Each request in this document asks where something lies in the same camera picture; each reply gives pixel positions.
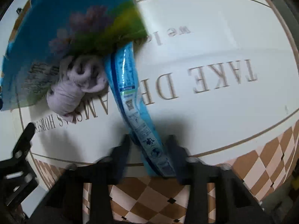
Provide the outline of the lilac rolled cloth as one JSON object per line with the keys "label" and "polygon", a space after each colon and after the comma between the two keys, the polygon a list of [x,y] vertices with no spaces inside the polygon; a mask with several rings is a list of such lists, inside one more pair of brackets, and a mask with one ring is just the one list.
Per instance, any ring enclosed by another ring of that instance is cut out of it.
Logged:
{"label": "lilac rolled cloth", "polygon": [[68,56],[61,60],[59,79],[47,92],[49,108],[64,120],[76,123],[75,109],[85,94],[107,87],[102,60],[96,55]]}

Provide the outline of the cardboard box with blue print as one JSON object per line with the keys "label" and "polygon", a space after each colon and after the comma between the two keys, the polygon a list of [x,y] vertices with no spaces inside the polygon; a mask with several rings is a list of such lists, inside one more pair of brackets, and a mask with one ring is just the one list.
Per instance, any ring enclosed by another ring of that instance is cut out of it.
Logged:
{"label": "cardboard box with blue print", "polygon": [[37,103],[63,58],[106,55],[146,34],[135,0],[28,0],[3,55],[2,109]]}

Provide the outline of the long blue snack pack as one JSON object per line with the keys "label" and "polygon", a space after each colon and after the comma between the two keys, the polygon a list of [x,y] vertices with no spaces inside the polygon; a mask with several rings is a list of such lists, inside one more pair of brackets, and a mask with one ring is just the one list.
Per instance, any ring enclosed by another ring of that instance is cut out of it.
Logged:
{"label": "long blue snack pack", "polygon": [[135,145],[140,149],[150,175],[175,176],[155,125],[143,101],[135,66],[133,43],[114,50],[104,60],[109,87]]}

